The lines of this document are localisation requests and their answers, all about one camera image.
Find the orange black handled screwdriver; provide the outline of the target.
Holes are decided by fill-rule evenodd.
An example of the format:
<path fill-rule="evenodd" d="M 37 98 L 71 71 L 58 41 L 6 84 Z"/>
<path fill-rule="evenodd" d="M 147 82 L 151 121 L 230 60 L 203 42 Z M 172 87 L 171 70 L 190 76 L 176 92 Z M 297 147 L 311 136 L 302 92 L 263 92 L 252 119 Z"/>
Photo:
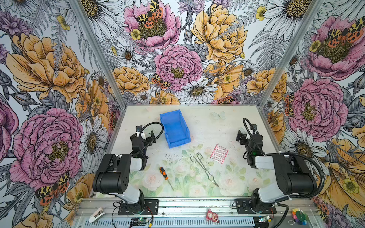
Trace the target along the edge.
<path fill-rule="evenodd" d="M 172 190 L 174 191 L 174 188 L 173 188 L 172 184 L 169 181 L 169 177 L 167 176 L 167 173 L 166 173 L 165 169 L 163 167 L 160 167 L 159 168 L 159 171 L 163 175 L 164 179 L 169 183 L 169 185 L 172 188 Z"/>

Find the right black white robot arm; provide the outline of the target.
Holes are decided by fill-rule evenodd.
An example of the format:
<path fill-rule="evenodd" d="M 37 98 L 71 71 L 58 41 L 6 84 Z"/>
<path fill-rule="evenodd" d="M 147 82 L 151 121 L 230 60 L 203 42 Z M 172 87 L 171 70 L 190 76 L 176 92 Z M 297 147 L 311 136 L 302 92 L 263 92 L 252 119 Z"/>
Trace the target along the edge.
<path fill-rule="evenodd" d="M 307 164 L 315 161 L 306 155 L 296 153 L 263 152 L 263 137 L 255 127 L 249 132 L 238 131 L 236 141 L 245 146 L 243 158 L 253 169 L 274 171 L 275 180 L 264 188 L 253 190 L 250 199 L 236 201 L 239 214 L 269 213 L 275 206 L 289 199 L 312 198 L 320 193 L 324 186 L 324 173 L 319 171 L 319 181 L 309 170 Z"/>

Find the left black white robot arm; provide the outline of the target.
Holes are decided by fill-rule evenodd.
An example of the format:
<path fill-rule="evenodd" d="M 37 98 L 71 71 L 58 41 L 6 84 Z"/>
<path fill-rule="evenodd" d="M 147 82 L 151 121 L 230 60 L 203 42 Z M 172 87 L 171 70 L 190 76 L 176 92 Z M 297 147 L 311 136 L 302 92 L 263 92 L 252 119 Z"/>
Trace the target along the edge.
<path fill-rule="evenodd" d="M 142 126 L 137 126 L 130 140 L 130 154 L 104 155 L 93 180 L 93 191 L 120 199 L 120 216 L 156 215 L 159 201 L 146 200 L 142 190 L 129 182 L 130 173 L 145 170 L 146 150 L 155 140 L 154 132 L 145 133 Z"/>

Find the blue plastic bin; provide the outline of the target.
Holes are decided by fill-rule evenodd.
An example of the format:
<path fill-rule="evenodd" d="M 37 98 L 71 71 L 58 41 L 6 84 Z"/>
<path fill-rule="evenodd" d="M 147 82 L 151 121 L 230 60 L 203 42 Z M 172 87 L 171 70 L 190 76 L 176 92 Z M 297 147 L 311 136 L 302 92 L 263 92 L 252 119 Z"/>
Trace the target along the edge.
<path fill-rule="evenodd" d="M 191 142 L 190 130 L 181 110 L 160 114 L 164 134 L 169 148 L 175 148 Z"/>

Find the pink dotted sticker sheet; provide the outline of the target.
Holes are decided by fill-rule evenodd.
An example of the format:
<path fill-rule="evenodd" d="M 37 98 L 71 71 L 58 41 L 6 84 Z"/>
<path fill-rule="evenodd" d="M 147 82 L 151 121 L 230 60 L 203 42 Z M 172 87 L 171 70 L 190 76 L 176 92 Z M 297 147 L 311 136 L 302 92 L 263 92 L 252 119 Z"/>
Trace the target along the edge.
<path fill-rule="evenodd" d="M 219 164 L 223 164 L 227 157 L 228 152 L 229 152 L 228 149 L 217 144 L 213 149 L 210 158 Z"/>

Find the long metal tweezers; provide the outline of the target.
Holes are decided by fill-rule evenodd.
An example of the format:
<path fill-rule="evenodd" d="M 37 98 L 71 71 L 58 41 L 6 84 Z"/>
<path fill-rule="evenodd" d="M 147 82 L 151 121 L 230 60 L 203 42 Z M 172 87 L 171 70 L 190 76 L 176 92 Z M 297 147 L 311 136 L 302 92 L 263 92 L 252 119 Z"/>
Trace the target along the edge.
<path fill-rule="evenodd" d="M 201 153 L 197 153 L 196 155 L 191 156 L 190 160 L 192 161 L 192 163 L 198 164 L 207 175 L 208 180 L 212 182 L 215 186 L 219 187 L 217 181 L 215 180 L 214 175 L 212 175 L 209 172 L 209 170 L 205 167 L 203 162 L 203 155 Z"/>

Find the left green circuit board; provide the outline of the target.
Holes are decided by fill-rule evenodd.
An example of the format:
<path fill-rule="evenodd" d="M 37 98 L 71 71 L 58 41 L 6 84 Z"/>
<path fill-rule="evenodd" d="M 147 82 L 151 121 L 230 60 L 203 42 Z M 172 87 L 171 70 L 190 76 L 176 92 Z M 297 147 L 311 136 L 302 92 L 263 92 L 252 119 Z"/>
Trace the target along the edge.
<path fill-rule="evenodd" d="M 132 218 L 129 224 L 129 227 L 132 228 L 134 226 L 146 226 L 148 225 L 149 227 L 152 226 L 152 222 L 153 219 L 148 219 L 148 218 Z"/>

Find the right small circuit board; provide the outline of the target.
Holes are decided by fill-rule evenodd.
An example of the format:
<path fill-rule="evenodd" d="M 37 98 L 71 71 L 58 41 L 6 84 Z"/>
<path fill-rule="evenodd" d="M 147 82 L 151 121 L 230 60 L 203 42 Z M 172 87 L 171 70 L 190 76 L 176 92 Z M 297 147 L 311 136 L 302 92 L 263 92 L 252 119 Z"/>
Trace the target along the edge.
<path fill-rule="evenodd" d="M 266 222 L 271 222 L 271 217 L 270 217 L 269 215 L 264 216 L 264 217 L 261 217 L 261 218 L 258 220 L 258 223 L 266 223 Z"/>

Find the white stapler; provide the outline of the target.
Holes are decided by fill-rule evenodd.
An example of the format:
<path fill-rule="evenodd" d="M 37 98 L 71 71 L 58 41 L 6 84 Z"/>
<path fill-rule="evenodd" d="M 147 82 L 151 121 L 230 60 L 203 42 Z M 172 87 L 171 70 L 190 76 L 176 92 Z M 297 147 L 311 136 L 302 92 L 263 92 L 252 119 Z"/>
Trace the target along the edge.
<path fill-rule="evenodd" d="M 102 218 L 105 215 L 104 209 L 102 207 L 98 208 L 90 217 L 88 222 L 89 223 L 95 223 L 100 218 Z"/>

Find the pink red small toy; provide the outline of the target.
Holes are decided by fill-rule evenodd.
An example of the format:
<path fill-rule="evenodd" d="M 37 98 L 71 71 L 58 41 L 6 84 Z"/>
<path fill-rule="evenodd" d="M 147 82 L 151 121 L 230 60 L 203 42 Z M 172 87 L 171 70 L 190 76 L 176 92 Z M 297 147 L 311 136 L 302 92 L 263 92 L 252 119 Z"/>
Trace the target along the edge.
<path fill-rule="evenodd" d="M 211 221 L 213 223 L 217 223 L 217 222 L 219 222 L 219 216 L 217 213 L 213 212 L 211 209 L 208 209 L 207 214 L 206 214 L 206 220 Z"/>

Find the multicolour round disc toy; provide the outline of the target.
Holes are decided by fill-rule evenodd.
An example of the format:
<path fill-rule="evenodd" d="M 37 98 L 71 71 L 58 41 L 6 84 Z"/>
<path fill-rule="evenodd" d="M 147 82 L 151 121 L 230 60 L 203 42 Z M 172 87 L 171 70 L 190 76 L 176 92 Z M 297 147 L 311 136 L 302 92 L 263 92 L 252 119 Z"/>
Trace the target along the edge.
<path fill-rule="evenodd" d="M 298 224 L 298 225 L 307 225 L 309 218 L 306 213 L 303 212 L 300 208 L 294 208 L 292 210 L 292 225 Z"/>

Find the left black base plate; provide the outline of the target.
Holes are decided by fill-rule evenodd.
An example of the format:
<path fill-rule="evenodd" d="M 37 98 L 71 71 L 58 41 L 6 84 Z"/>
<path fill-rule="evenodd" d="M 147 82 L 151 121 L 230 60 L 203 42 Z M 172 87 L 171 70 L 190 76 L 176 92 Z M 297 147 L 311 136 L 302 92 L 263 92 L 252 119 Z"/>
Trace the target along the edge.
<path fill-rule="evenodd" d="M 157 215 L 159 208 L 159 200 L 146 199 L 144 202 L 135 204 L 125 204 L 118 209 L 119 216 L 140 216 L 140 215 Z"/>

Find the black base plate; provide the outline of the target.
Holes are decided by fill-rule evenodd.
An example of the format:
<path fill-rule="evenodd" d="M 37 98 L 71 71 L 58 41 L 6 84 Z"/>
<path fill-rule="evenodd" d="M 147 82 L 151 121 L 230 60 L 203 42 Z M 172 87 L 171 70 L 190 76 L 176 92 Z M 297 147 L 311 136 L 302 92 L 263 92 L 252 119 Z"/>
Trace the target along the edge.
<path fill-rule="evenodd" d="M 251 199 L 237 199 L 235 206 L 238 214 L 276 214 L 274 204 L 253 202 Z"/>
<path fill-rule="evenodd" d="M 125 204 L 118 209 L 119 216 L 140 216 L 140 215 L 157 215 L 159 208 L 159 200 L 146 199 L 144 202 L 135 204 Z"/>

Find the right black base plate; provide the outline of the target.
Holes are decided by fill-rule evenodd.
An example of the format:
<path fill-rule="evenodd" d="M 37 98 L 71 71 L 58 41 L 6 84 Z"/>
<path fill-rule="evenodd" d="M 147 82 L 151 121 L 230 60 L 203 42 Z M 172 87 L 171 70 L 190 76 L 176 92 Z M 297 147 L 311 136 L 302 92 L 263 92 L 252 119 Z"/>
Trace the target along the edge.
<path fill-rule="evenodd" d="M 276 214 L 274 204 L 253 202 L 251 199 L 237 199 L 235 206 L 238 214 Z"/>

